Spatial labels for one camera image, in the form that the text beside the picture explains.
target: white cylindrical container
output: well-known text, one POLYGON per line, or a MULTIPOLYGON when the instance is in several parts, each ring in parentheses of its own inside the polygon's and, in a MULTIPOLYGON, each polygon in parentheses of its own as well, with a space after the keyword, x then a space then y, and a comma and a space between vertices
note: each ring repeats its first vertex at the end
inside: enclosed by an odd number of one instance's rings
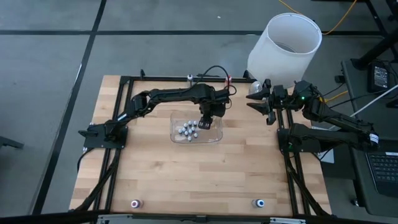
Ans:
POLYGON ((272 18, 248 58, 248 71, 261 84, 294 86, 322 42, 322 33, 311 19, 295 13, 272 18))

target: wooden table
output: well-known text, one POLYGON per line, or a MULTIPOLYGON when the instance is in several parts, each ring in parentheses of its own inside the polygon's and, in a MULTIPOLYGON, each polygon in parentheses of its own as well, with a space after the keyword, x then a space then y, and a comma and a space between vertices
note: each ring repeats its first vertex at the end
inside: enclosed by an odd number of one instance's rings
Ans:
MULTIPOLYGON (((111 118, 119 79, 120 76, 104 76, 94 123, 111 118)), ((132 95, 182 85, 182 82, 135 81, 132 95)), ((224 87, 223 83, 209 85, 216 90, 224 87)), ((246 106, 251 101, 245 98, 250 84, 233 85, 238 92, 231 97, 233 106, 223 117, 223 138, 218 144, 186 146, 170 140, 171 112, 198 111, 198 105, 187 101, 160 104, 145 118, 128 123, 128 139, 121 153, 112 212, 292 215, 284 158, 276 137, 277 122, 267 126, 266 117, 246 106), (266 206, 253 208, 251 201, 259 198, 266 206), (144 206, 133 210, 134 199, 144 201, 144 206)), ((310 126, 301 112, 293 112, 293 118, 296 123, 310 126)), ((97 184, 103 155, 104 149, 95 149, 82 160, 70 208, 79 206, 97 184)), ((309 153, 300 155, 309 191, 323 209, 330 212, 319 161, 309 153)), ((100 208, 104 208, 107 188, 104 188, 100 208)), ((300 191, 297 186, 295 189, 299 211, 303 213, 300 191)))

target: small cylindrical marker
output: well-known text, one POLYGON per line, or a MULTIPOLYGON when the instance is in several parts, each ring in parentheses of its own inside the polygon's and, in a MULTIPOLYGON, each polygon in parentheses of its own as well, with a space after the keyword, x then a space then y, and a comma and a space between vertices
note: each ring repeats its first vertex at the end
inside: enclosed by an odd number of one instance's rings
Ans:
POLYGON ((131 207, 132 207, 132 208, 139 208, 139 207, 141 207, 143 204, 144 204, 144 203, 141 202, 140 200, 133 200, 133 201, 131 202, 131 207))
POLYGON ((262 199, 253 200, 251 203, 254 208, 262 208, 266 204, 262 199))
POLYGON ((193 75, 187 75, 188 87, 192 87, 193 75))

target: cable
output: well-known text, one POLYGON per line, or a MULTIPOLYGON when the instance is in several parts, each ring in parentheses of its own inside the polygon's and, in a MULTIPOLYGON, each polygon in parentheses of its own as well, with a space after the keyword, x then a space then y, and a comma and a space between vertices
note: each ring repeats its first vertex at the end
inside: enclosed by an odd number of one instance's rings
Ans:
POLYGON ((374 92, 374 93, 369 93, 369 94, 357 96, 357 97, 354 97, 354 98, 352 98, 352 99, 345 100, 345 101, 343 101, 343 102, 341 102, 341 103, 338 103, 338 104, 336 104, 336 105, 333 105, 333 106, 330 107, 330 109, 332 109, 332 108, 334 108, 334 107, 336 107, 336 106, 345 104, 345 103, 347 103, 347 102, 357 100, 357 99, 362 98, 362 97, 365 97, 365 96, 371 96, 371 95, 374 95, 374 94, 377 94, 377 93, 383 93, 383 92, 385 92, 385 90, 381 90, 381 91, 377 91, 377 92, 374 92))
POLYGON ((362 107, 360 110, 358 110, 357 112, 353 113, 350 117, 353 117, 355 115, 357 115, 358 113, 360 113, 362 110, 365 110, 368 106, 370 106, 371 104, 373 104, 374 102, 376 102, 377 100, 379 100, 380 98, 382 98, 383 96, 387 95, 389 92, 391 92, 392 90, 395 90, 396 88, 398 88, 398 85, 392 87, 391 89, 389 89, 387 92, 383 93, 382 95, 380 95, 379 97, 377 97, 376 99, 370 101, 367 105, 365 105, 364 107, 362 107))
POLYGON ((333 93, 334 91, 336 91, 336 90, 338 90, 340 87, 342 87, 344 84, 345 84, 345 83, 342 83, 340 86, 338 86, 337 88, 335 88, 335 89, 332 90, 332 91, 329 91, 328 93, 324 94, 323 96, 327 96, 327 95, 329 95, 330 93, 333 93))
MULTIPOLYGON (((334 26, 334 28, 332 28, 329 32, 327 33, 322 33, 322 35, 328 35, 331 32, 335 31, 335 29, 340 26, 340 24, 345 20, 345 18, 347 17, 347 15, 349 14, 349 12, 351 12, 351 10, 353 9, 354 5, 356 4, 358 0, 354 0, 354 2, 352 3, 352 5, 349 7, 349 9, 347 10, 346 14, 343 15, 343 17, 340 19, 340 21, 338 21, 338 23, 334 26)), ((286 4, 285 2, 283 2, 282 0, 279 0, 280 3, 282 3, 283 5, 285 5, 286 7, 288 7, 291 11, 294 11, 297 14, 303 15, 302 13, 294 10, 292 7, 290 7, 288 4, 286 4)))
POLYGON ((77 172, 79 173, 79 168, 80 168, 80 162, 83 159, 83 157, 85 155, 87 155, 89 152, 91 152, 94 148, 88 148, 87 151, 85 151, 79 158, 79 160, 77 160, 77 172))
MULTIPOLYGON (((236 89, 235 86, 233 86, 233 85, 230 85, 230 86, 235 89, 235 92, 233 94, 229 94, 229 96, 233 96, 238 92, 238 90, 236 89)), ((232 99, 229 99, 229 102, 231 103, 231 106, 229 106, 229 108, 225 108, 226 110, 231 109, 231 107, 232 107, 232 99)))
POLYGON ((283 2, 282 0, 279 0, 280 3, 284 4, 286 7, 288 7, 291 11, 294 11, 297 14, 303 15, 302 13, 294 10, 292 7, 290 7, 288 4, 286 4, 285 2, 283 2))
POLYGON ((314 152, 312 153, 314 156, 315 156, 315 158, 317 158, 318 160, 319 160, 319 162, 322 162, 322 159, 331 151, 332 149, 328 149, 325 153, 324 153, 324 155, 321 157, 321 158, 319 158, 314 152))
POLYGON ((293 156, 290 156, 290 153, 288 152, 288 154, 289 154, 289 159, 291 159, 291 158, 294 158, 296 155, 293 153, 293 156))
MULTIPOLYGON (((322 93, 316 87, 314 87, 313 90, 315 93, 318 93, 320 95, 322 102, 325 102, 325 97, 323 97, 322 93)), ((325 103, 322 103, 321 112, 319 112, 320 122, 322 122, 322 119, 323 119, 322 116, 323 116, 324 111, 325 111, 325 103)))
POLYGON ((348 90, 346 90, 346 91, 344 91, 344 92, 342 92, 342 93, 339 93, 339 94, 337 94, 336 96, 334 96, 334 97, 332 97, 332 98, 330 98, 330 99, 327 99, 325 103, 327 103, 327 102, 329 102, 329 101, 332 101, 332 100, 334 100, 334 99, 337 99, 337 98, 339 98, 339 97, 341 97, 341 96, 343 96, 344 94, 347 94, 347 93, 348 93, 348 90))

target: concrete floor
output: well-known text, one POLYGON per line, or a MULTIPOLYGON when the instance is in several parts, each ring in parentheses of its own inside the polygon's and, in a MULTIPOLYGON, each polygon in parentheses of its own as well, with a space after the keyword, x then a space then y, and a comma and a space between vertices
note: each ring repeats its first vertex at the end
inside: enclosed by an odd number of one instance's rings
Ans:
MULTIPOLYGON (((347 2, 286 0, 294 9, 331 29, 347 2)), ((373 1, 388 30, 389 10, 373 1)), ((0 0, 0 30, 91 30, 100 0, 0 0)), ((263 30, 273 16, 289 10, 278 1, 261 0, 112 0, 100 30, 263 30)), ((357 4, 338 30, 377 30, 365 4, 357 4)), ((103 75, 176 76, 224 66, 234 77, 258 36, 243 35, 109 35, 97 36, 67 135, 55 169, 44 213, 65 212, 76 179, 83 138, 77 133, 91 120, 103 75)), ((87 35, 0 35, 0 136, 25 143, 23 150, 0 150, 0 217, 26 215, 45 169, 88 41, 87 35)), ((376 37, 324 37, 305 79, 327 92, 337 84, 340 62, 359 57, 380 41, 376 37)), ((351 105, 338 108, 347 114, 351 105)), ((331 208, 343 218, 397 223, 354 207, 352 182, 326 178, 331 208)))

